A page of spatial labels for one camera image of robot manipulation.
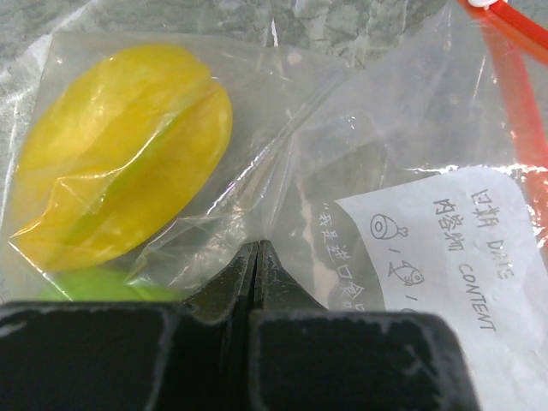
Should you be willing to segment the zip bag with fruit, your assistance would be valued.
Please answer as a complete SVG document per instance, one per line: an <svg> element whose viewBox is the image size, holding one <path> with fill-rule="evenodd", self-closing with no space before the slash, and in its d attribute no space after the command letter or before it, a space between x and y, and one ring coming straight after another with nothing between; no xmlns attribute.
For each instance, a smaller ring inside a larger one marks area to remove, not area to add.
<svg viewBox="0 0 548 411"><path fill-rule="evenodd" d="M61 31L42 52L1 201L1 290L37 300L41 271L8 241L27 135L118 51L179 45L227 91L229 145L157 233L101 264L126 283L203 287L268 240L331 311L432 313L473 374L547 374L547 31L504 1L451 1L364 70L294 46L183 33Z"/></svg>

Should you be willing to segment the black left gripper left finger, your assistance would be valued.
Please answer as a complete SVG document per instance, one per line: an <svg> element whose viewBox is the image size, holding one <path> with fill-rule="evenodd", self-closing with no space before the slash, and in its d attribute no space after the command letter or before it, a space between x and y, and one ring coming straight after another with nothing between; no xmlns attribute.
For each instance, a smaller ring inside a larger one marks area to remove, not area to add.
<svg viewBox="0 0 548 411"><path fill-rule="evenodd" d="M183 301L5 304L2 409L243 410L258 253Z"/></svg>

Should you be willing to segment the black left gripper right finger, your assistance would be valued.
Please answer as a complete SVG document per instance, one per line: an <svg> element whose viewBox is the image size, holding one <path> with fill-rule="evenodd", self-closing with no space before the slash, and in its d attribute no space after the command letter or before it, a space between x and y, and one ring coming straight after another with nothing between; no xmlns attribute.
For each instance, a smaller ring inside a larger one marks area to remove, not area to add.
<svg viewBox="0 0 548 411"><path fill-rule="evenodd" d="M453 330L428 313L332 312L259 244L252 313L255 410L468 410Z"/></svg>

